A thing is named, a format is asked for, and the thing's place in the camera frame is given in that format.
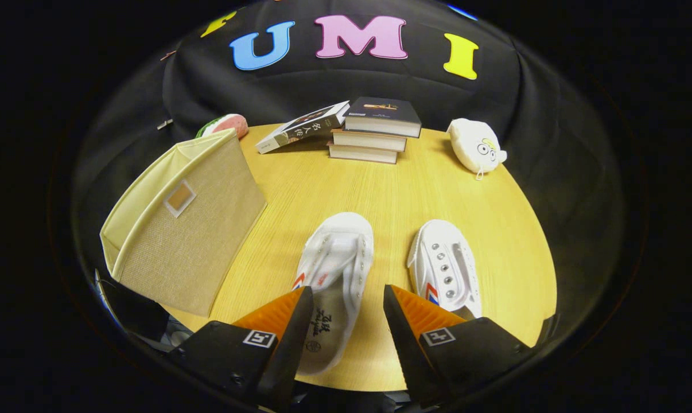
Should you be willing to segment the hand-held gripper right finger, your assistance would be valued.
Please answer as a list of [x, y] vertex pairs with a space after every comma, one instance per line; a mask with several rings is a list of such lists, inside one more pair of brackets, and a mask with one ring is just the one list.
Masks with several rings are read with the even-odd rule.
[[396, 285], [385, 286], [383, 310], [408, 393], [421, 406], [482, 391], [533, 354], [490, 318], [467, 321]]

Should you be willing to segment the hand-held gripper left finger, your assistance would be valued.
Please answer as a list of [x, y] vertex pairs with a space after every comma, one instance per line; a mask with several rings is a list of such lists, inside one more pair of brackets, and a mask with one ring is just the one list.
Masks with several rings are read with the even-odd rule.
[[239, 403], [284, 411], [313, 310], [312, 288], [300, 287], [231, 324], [207, 322], [167, 358]]

